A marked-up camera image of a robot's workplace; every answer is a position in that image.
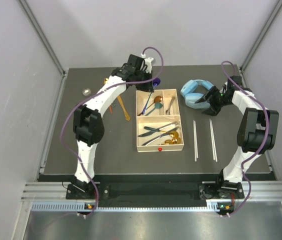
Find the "iridescent blue purple spoon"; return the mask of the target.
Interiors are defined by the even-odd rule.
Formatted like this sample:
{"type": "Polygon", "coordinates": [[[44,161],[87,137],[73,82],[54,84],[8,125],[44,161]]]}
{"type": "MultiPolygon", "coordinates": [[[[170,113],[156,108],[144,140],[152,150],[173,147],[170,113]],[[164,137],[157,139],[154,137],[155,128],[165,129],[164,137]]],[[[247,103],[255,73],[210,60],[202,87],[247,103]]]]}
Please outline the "iridescent blue purple spoon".
{"type": "MultiPolygon", "coordinates": [[[[161,83],[161,79],[158,78],[158,77],[155,78],[155,79],[152,81],[153,88],[157,87],[160,83],[161,83]]],[[[154,90],[149,94],[148,99],[147,99],[147,101],[146,101],[146,103],[145,103],[145,105],[144,105],[144,107],[143,107],[142,112],[140,113],[140,115],[143,115],[143,114],[146,112],[146,109],[147,109],[147,107],[148,107],[149,100],[150,100],[151,95],[152,95],[153,92],[154,92],[154,90]]]]}

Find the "rose copper spoon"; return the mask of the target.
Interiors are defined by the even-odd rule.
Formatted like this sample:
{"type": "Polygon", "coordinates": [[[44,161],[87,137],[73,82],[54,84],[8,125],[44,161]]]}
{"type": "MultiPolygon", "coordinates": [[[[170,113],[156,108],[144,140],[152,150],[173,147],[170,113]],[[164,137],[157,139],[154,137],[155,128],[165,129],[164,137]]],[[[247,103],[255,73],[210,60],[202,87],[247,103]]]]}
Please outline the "rose copper spoon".
{"type": "Polygon", "coordinates": [[[153,99],[153,103],[151,105],[149,105],[148,103],[146,104],[146,106],[143,108],[142,112],[139,113],[137,116],[141,116],[141,115],[144,115],[146,110],[151,107],[153,104],[156,104],[156,103],[160,103],[161,101],[163,100],[163,97],[162,96],[156,96],[154,99],[153,99]]]}

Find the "teal silicone spoon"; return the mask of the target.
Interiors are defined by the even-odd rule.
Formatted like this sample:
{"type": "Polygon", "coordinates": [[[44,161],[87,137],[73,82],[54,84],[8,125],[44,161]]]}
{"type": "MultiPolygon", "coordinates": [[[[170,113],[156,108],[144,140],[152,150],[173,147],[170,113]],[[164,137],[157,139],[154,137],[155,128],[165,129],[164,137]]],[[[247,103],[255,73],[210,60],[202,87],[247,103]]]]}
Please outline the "teal silicone spoon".
{"type": "Polygon", "coordinates": [[[146,116],[149,116],[153,111],[155,111],[156,109],[161,109],[163,107],[163,104],[160,102],[155,103],[154,107],[152,110],[150,110],[146,116]]]}

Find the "silver round ladle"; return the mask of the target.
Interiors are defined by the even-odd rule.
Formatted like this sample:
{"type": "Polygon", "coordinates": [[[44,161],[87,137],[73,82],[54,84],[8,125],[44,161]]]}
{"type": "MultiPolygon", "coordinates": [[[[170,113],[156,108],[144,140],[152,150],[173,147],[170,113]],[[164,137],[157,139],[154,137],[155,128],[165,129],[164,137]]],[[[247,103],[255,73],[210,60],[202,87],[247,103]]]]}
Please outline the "silver round ladle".
{"type": "Polygon", "coordinates": [[[88,97],[92,94],[92,91],[89,89],[89,88],[86,88],[82,91],[82,94],[85,96],[85,97],[88,97]]]}

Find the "ornate gold spoon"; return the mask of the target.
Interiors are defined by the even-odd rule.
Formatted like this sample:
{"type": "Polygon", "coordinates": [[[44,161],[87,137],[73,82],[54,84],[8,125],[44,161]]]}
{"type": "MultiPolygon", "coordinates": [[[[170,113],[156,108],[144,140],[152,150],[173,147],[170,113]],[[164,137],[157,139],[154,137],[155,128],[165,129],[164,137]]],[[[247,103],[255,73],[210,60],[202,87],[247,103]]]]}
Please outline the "ornate gold spoon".
{"type": "Polygon", "coordinates": [[[181,139],[178,138],[172,138],[172,139],[167,139],[165,140],[163,143],[161,143],[161,145],[178,145],[181,144],[181,139]]]}

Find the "cream divided utensil box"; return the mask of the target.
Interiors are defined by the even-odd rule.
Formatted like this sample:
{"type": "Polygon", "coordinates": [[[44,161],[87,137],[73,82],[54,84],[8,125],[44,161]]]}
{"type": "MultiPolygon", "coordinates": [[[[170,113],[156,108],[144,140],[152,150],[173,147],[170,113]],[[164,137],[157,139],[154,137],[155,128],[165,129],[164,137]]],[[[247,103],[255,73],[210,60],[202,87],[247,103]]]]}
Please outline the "cream divided utensil box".
{"type": "Polygon", "coordinates": [[[149,153],[149,152],[172,152],[172,151],[182,151],[184,148],[184,139],[183,139],[183,129],[182,129],[182,121],[178,103],[178,95],[176,89],[157,89],[151,94],[150,100],[148,102],[149,105],[153,103],[153,100],[156,96],[161,96],[163,99],[160,102],[163,107],[161,109],[154,110],[150,115],[146,116],[146,114],[151,111],[155,104],[150,106],[143,115],[138,116],[139,113],[142,112],[147,99],[150,93],[143,92],[138,90],[136,92],[136,149],[139,153],[149,153]],[[174,103],[170,109],[170,115],[166,115],[166,110],[169,106],[171,98],[175,97],[174,103]],[[167,133],[171,131],[175,127],[168,127],[166,129],[161,130],[160,132],[155,132],[154,134],[146,137],[138,137],[138,135],[148,132],[147,129],[159,128],[161,126],[167,125],[169,123],[177,121],[179,127],[176,131],[179,134],[179,138],[181,139],[181,144],[171,144],[171,145],[161,145],[165,140],[173,139],[170,135],[166,137],[162,137],[147,146],[142,146],[143,143],[148,140],[155,138],[163,133],[167,133]]]}

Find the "plain gold spoon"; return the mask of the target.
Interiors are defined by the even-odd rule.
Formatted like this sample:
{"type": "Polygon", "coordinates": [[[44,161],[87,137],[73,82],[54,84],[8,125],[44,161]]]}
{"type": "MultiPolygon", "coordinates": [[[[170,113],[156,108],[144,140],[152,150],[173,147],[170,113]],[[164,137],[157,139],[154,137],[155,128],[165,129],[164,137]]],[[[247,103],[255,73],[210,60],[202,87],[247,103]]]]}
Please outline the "plain gold spoon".
{"type": "Polygon", "coordinates": [[[169,131],[169,132],[167,132],[167,134],[169,134],[172,138],[178,138],[179,137],[179,133],[175,130],[169,131]]]}

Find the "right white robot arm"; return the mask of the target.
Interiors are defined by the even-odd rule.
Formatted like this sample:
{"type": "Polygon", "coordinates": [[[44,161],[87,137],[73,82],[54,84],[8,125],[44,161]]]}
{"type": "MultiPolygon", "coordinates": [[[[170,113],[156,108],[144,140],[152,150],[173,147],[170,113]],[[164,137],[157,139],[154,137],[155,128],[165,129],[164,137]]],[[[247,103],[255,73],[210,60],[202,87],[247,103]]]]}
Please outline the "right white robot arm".
{"type": "Polygon", "coordinates": [[[249,88],[242,86],[242,78],[231,76],[219,90],[212,84],[205,84],[207,93],[196,101],[209,116],[216,116],[227,105],[236,106],[242,113],[241,123],[237,132],[238,148],[230,163],[221,170],[214,192],[220,198],[237,193],[245,173],[251,164],[271,150],[276,142],[279,113],[262,105],[249,88]]]}

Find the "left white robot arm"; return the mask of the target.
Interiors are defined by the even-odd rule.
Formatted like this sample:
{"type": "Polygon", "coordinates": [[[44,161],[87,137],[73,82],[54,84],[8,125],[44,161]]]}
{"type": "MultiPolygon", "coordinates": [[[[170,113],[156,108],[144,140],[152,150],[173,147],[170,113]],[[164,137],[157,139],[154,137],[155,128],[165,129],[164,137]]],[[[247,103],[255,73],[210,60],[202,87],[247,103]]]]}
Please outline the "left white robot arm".
{"type": "Polygon", "coordinates": [[[144,92],[153,92],[153,83],[147,82],[153,78],[152,66],[154,58],[131,54],[127,63],[115,68],[106,84],[98,91],[98,96],[80,105],[73,115],[73,132],[78,146],[78,163],[75,180],[72,184],[83,198],[90,198],[95,191],[92,183],[94,177],[94,160],[98,143],[104,136],[103,115],[113,101],[129,87],[126,83],[136,85],[144,92]]]}

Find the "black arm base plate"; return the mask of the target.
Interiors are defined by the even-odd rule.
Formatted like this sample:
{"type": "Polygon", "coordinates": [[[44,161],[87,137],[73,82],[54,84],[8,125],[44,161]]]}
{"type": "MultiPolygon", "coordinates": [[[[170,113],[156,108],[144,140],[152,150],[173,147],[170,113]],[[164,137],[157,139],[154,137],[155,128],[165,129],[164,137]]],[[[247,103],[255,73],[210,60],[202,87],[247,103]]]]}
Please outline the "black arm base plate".
{"type": "Polygon", "coordinates": [[[211,199],[243,199],[243,187],[239,183],[235,187],[220,188],[216,183],[201,182],[101,182],[94,187],[92,183],[85,186],[68,185],[67,199],[92,199],[97,195],[99,200],[110,201],[127,198],[146,198],[151,200],[211,200],[211,199]]]}

